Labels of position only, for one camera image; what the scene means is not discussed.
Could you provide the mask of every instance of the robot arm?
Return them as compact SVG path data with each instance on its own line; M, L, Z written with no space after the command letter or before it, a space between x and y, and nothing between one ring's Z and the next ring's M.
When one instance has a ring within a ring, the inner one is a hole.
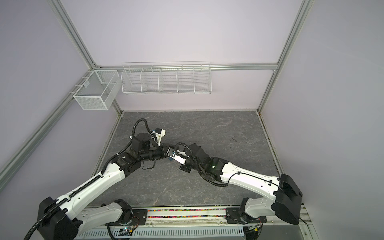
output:
M298 224L302 193L288 175L283 174L278 178L251 172L224 159L209 157L196 144L161 144L161 138L165 135L163 129L148 132L132 136L132 146L128 151L110 158L101 172L76 189L56 200L49 197L41 202L38 213L40 222L35 224L35 229L44 239L74 239L81 232L110 222L129 224L133 217L132 208L121 199L100 208L83 209L110 186L140 168L142 161L165 157L179 161L179 169L183 171L197 170L205 181L213 185L225 187L234 184L263 196L259 199L243 199L240 219L228 216L228 222L245 224L259 216L275 214L288 223ZM184 146L184 150L179 150L179 146Z

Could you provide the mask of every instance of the metal bracket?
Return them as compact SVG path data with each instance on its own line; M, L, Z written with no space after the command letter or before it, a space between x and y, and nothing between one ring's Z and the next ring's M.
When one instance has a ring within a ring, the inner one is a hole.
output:
M227 214L226 220L228 223L238 223L238 224L247 224L247 223L266 223L266 216L251 218L250 216L245 216L240 213L239 207L227 207L225 209Z
M133 215L132 215L132 221L128 225L137 225L137 222L139 221L139 225L145 225L145 222L147 220L147 209L132 209ZM111 226L121 226L119 222L113 222L110 223Z
M101 68L101 66L97 65L96 63L92 63L93 69Z

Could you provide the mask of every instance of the wire shelf rack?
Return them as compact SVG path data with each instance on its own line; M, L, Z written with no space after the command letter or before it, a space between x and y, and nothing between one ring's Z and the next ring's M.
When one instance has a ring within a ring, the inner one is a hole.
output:
M120 87L117 71L93 70L73 97L84 110L108 110Z
M124 67L122 91L126 94L211 93L212 77L208 65Z

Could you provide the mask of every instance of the table surface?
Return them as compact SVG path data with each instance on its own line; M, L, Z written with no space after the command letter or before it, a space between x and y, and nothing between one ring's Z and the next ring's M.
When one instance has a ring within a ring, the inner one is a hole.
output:
M254 111L204 112L125 112L107 150L104 162L119 152L128 142L132 127L139 118L148 121L150 129L166 130L162 142L175 144L196 143L210 157L220 157L233 164L260 174L278 176L268 143ZM136 134L147 132L144 123ZM153 162L145 162L145 168ZM123 199L133 207L170 205L240 205L245 197L258 198L258 194L239 186L216 187L204 181L192 170L179 170L175 160L156 161L153 169L136 170L116 183L90 206L109 204Z

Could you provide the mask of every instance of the metal rail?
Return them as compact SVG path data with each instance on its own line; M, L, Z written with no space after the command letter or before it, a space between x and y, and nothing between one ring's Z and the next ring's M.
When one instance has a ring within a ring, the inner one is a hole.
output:
M60 2L60 0L47 0L47 2L51 6L53 12L56 15L57 20L60 22L64 31L67 33L68 37L71 39L73 45L76 47L76 49L80 53L84 62L88 65L90 69L98 69L99 66L93 60L91 54L89 53L79 33L76 31L74 24L72 23L70 17L65 11L64 6ZM118 115L122 114L122 110L115 99L112 102L112 106L115 108Z
M49 116L42 122L42 124L35 130L35 132L26 140L17 152L8 160L8 162L0 170L0 192L11 181L16 172L22 167L25 161L31 156L33 151L53 128L56 122L67 111L73 103L73 92L86 80L91 74L91 71L86 72L71 93L68 93L63 100L58 104Z
M267 101L267 99L268 99L268 97L272 91L272 88L275 85L276 79L279 77L281 69L283 68L283 66L284 66L284 64L288 58L289 53L291 52L293 45L295 44L297 36L300 33L300 30L303 26L303 23L305 22L305 19L308 15L310 9L312 8L313 2L314 2L314 0L303 0L303 2L301 3L300 10L299 10L299 12L296 16L296 19L295 19L295 23L293 24L293 27L292 27L292 30L289 34L287 42L285 43L283 51L279 57L279 61L277 62L278 67L275 70L275 72L273 73L271 80L269 81L268 86L264 92L264 95L263 95L263 98L260 102L260 105L258 107L259 112L262 112L262 110L265 106L265 103L266 103L266 101Z
M188 65L136 65L132 64L132 68L210 68L211 71L219 70L276 70L277 63L228 63L228 64L188 64ZM123 66L101 66L100 70L117 70L122 71Z

